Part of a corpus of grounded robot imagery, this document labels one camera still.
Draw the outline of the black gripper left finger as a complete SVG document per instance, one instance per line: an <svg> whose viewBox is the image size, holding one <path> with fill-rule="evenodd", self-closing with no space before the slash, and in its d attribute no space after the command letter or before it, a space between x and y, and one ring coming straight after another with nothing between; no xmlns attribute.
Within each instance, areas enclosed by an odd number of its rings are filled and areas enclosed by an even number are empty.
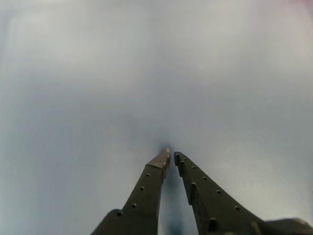
<svg viewBox="0 0 313 235"><path fill-rule="evenodd" d="M165 148L149 161L124 207L110 211L93 235L156 235L161 189L170 165L170 149Z"/></svg>

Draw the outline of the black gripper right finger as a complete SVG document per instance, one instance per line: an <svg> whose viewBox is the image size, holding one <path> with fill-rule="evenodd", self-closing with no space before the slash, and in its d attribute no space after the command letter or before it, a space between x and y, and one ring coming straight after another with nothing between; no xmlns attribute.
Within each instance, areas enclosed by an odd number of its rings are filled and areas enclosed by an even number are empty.
<svg viewBox="0 0 313 235"><path fill-rule="evenodd" d="M190 158L181 152L174 156L200 235L262 234L262 220L242 207Z"/></svg>

